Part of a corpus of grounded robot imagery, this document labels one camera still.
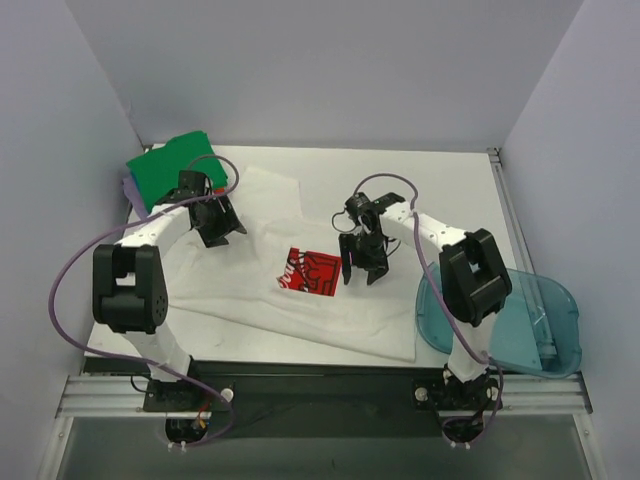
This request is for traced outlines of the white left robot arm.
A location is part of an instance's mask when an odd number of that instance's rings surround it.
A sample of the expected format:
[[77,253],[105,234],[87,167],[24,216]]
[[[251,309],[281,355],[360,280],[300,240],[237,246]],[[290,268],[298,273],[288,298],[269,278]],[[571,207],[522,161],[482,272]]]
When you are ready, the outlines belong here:
[[204,247],[214,248],[226,245],[233,232],[244,234],[246,229],[229,197],[216,193],[206,174],[182,170],[178,185],[161,198],[140,228],[93,252],[95,321],[151,361],[151,380],[167,387],[167,400],[182,412],[200,404],[203,389],[187,377],[192,357],[166,321],[169,294],[162,260],[188,233],[194,233]]

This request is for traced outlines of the white t-shirt red print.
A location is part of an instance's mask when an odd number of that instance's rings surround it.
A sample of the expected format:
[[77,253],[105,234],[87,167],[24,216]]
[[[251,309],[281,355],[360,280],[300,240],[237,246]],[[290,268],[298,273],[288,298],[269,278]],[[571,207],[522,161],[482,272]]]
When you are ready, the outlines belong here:
[[330,225],[302,215],[296,180],[247,168],[232,195],[245,234],[207,248],[182,236],[163,258],[169,304],[320,344],[399,361],[415,359],[414,304],[420,268],[398,253],[372,286],[356,271],[322,273],[313,254],[339,255]]

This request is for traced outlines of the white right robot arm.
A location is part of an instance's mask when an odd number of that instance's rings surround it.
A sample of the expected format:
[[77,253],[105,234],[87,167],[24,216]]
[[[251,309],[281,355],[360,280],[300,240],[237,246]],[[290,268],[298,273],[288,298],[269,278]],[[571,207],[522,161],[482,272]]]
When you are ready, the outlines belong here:
[[338,236],[345,283],[354,268],[366,272],[369,285],[383,278],[389,271],[386,249],[392,239],[417,254],[453,330],[444,367],[444,399],[455,408],[467,407],[479,395],[476,380],[488,371],[493,328],[512,293],[493,235],[486,229],[445,224],[396,193],[376,200],[355,193],[345,201],[345,213],[354,223],[352,231]]

